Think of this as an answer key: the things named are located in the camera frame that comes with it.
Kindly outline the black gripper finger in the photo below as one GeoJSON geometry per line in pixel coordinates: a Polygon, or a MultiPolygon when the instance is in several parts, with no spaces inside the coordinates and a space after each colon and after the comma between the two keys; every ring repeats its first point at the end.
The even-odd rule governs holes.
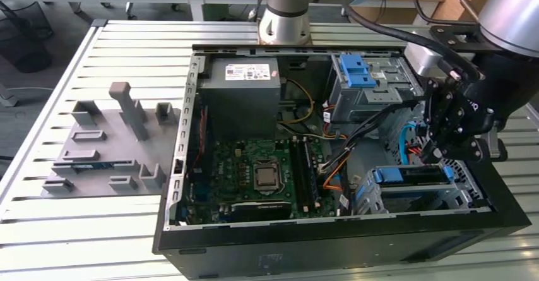
{"type": "Polygon", "coordinates": [[[463,136],[456,133],[445,140],[428,140],[428,163],[436,164],[441,159],[470,162],[503,162],[508,159],[508,152],[498,129],[491,129],[479,136],[463,136]]]}
{"type": "Polygon", "coordinates": [[[467,141],[460,126],[464,109],[456,83],[451,78],[444,81],[431,78],[425,86],[427,141],[420,154],[420,160],[425,164],[436,164],[443,157],[456,158],[467,141]]]}

